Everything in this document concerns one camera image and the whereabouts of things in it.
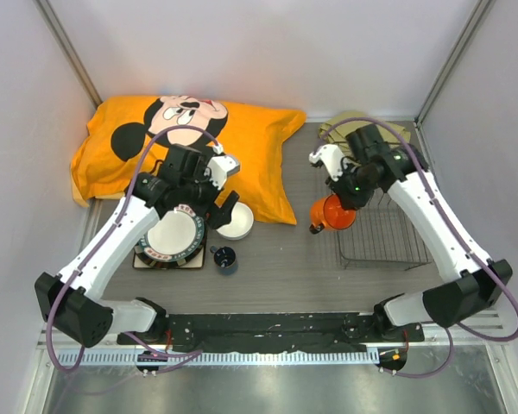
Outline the white ribbed bowl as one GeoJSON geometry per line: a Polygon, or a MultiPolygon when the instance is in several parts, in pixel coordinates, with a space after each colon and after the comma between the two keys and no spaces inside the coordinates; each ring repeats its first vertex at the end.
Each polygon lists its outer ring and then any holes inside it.
{"type": "Polygon", "coordinates": [[[254,221],[251,208],[244,203],[237,202],[231,212],[231,221],[217,229],[217,233],[227,240],[241,240],[250,233],[254,221]]]}

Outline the orange mug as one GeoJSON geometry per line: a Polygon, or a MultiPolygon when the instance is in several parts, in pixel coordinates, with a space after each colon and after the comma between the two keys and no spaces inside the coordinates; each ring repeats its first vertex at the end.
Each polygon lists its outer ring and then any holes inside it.
{"type": "Polygon", "coordinates": [[[309,231],[317,235],[323,230],[348,229],[356,221],[356,214],[354,210],[344,210],[336,194],[326,196],[317,200],[309,210],[309,231]]]}

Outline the blue mug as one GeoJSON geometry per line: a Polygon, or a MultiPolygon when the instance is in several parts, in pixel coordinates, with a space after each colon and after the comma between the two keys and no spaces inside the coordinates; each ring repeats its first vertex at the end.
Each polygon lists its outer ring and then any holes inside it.
{"type": "Polygon", "coordinates": [[[237,271],[237,255],[232,248],[227,246],[211,246],[210,252],[212,254],[215,268],[220,274],[230,276],[237,271]]]}

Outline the white green-rim round plate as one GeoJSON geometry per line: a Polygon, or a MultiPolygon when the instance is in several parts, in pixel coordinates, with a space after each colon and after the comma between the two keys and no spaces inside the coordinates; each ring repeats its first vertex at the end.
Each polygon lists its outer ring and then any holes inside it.
{"type": "Polygon", "coordinates": [[[205,222],[188,206],[181,204],[169,211],[138,242],[151,260],[176,262],[189,257],[205,236],[205,222]]]}

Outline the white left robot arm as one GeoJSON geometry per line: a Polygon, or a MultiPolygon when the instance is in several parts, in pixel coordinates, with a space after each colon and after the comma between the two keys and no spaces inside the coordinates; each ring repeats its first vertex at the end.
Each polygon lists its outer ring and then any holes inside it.
{"type": "Polygon", "coordinates": [[[47,328],[85,348],[124,332],[136,332],[149,344],[160,342],[167,332],[163,308],[145,298],[104,301],[104,290],[133,247],[168,212],[187,206],[213,229],[229,223],[238,194],[232,191],[222,205],[216,199],[239,169],[231,155],[206,158],[193,148],[175,145],[158,175],[139,172],[84,250],[55,275],[37,278],[35,294],[47,328]]]}

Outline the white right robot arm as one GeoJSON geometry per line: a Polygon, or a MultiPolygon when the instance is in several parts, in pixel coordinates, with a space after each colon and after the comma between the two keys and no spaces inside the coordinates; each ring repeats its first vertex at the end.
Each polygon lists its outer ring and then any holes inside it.
{"type": "Polygon", "coordinates": [[[377,304],[376,336],[393,340],[412,323],[450,328],[491,307],[510,281],[512,267],[505,259],[493,260],[471,239],[418,150],[406,142],[389,145],[374,125],[349,134],[347,141],[356,165],[335,144],[319,147],[309,156],[311,164],[325,166],[326,183],[346,210],[362,209],[376,190],[387,194],[413,224],[442,279],[436,287],[377,304]]]}

